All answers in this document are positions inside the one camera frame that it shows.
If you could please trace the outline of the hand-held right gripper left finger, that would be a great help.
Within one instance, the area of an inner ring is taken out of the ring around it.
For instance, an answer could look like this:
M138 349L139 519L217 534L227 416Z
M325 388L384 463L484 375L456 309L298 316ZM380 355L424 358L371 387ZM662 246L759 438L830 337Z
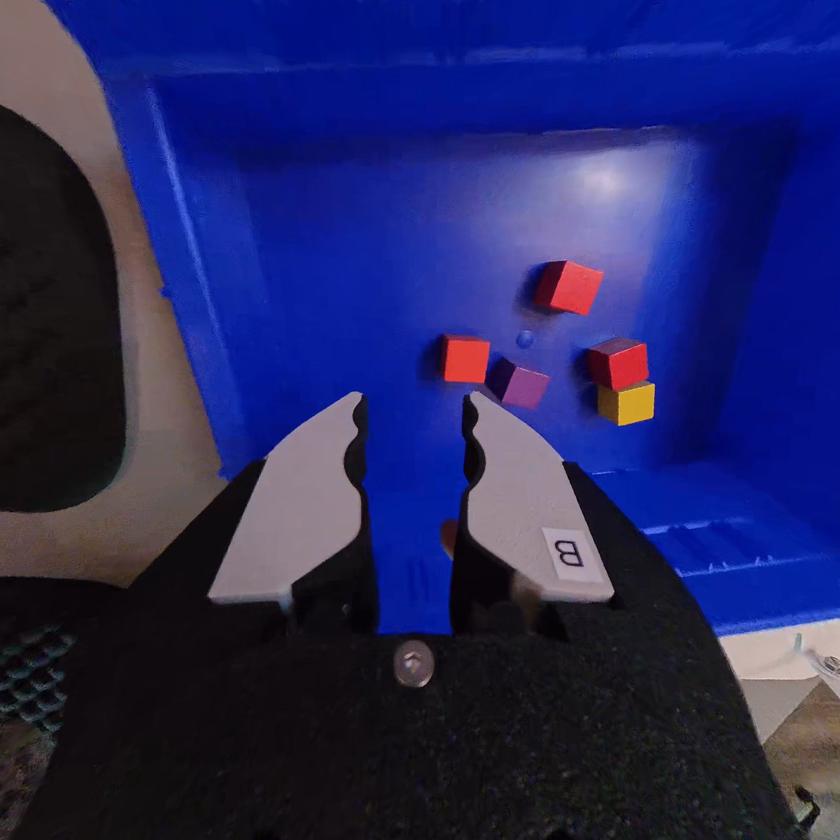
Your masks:
M209 588L212 602L370 600L367 408L350 392L268 454Z

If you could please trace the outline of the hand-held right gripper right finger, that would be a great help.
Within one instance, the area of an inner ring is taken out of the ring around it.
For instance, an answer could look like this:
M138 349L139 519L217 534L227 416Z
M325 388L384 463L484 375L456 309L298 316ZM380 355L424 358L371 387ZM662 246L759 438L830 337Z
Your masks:
M562 456L482 392L464 398L462 434L459 596L489 608L520 578L541 603L609 602L614 586Z

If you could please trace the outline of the purple wooden cube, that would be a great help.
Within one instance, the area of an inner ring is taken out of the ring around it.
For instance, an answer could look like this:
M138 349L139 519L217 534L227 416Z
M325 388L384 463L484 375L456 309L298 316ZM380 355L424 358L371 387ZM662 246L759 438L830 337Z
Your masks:
M550 381L547 374L500 358L487 373L486 387L501 405L534 410Z

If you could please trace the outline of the yellow wooden cube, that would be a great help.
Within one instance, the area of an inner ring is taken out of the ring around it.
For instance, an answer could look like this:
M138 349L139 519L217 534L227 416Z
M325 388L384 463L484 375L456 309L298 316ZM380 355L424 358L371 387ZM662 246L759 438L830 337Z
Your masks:
M600 417L621 427L646 422L655 416L656 386L641 381L614 390L596 386L596 409Z

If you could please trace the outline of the red wooden cube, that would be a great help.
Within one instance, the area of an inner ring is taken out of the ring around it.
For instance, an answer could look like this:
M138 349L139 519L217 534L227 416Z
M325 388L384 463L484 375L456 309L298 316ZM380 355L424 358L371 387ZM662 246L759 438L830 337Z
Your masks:
M540 309L588 316L604 272L570 260L546 263L539 274L533 303Z
M609 339L588 349L585 362L591 380L613 391L648 378L648 348L640 340Z
M483 384L489 357L490 341L447 333L440 340L439 373L446 383Z

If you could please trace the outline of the black oval pad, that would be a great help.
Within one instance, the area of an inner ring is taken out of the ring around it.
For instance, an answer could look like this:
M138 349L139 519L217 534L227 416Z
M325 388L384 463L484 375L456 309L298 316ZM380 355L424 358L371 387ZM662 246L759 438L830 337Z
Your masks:
M68 153L2 107L2 511L89 501L115 479L126 444L107 219Z

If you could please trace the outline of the black bumpy wrist rest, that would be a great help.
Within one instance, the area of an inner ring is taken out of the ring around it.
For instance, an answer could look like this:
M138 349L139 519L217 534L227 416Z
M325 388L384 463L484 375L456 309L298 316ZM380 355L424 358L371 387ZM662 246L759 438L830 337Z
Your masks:
M77 636L60 624L36 627L2 642L1 718L21 721L55 740L65 722L66 669Z

